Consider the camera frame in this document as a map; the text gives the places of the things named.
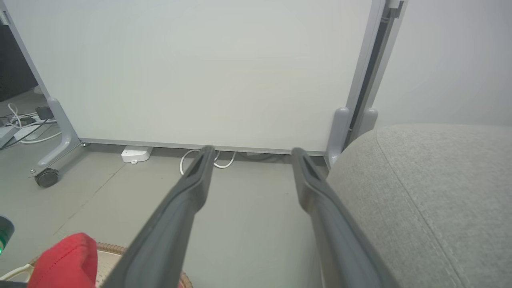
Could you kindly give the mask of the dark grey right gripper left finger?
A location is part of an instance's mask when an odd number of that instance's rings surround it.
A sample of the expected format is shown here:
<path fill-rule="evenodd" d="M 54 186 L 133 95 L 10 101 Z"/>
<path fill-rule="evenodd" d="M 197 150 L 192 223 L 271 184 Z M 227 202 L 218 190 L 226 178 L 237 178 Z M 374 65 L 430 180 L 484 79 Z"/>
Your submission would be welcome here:
<path fill-rule="evenodd" d="M 103 283 L 104 288 L 177 288 L 194 216 L 206 203 L 215 148 L 204 146 Z"/>

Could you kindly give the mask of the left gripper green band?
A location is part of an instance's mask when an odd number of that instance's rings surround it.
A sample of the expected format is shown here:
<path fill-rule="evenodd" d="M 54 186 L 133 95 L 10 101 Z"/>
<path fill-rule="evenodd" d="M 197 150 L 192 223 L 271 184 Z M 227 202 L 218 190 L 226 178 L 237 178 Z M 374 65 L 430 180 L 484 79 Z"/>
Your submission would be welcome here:
<path fill-rule="evenodd" d="M 8 242 L 14 234 L 15 226 L 7 217 L 0 216 L 0 254 L 5 250 Z"/>

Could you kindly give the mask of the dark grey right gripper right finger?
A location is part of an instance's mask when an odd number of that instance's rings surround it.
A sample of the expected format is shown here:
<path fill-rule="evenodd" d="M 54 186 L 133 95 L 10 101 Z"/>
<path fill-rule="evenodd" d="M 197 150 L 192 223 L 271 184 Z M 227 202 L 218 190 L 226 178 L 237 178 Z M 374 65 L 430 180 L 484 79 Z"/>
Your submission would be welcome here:
<path fill-rule="evenodd" d="M 399 284 L 307 152 L 292 149 L 298 201 L 315 235 L 324 288 L 398 288 Z"/>

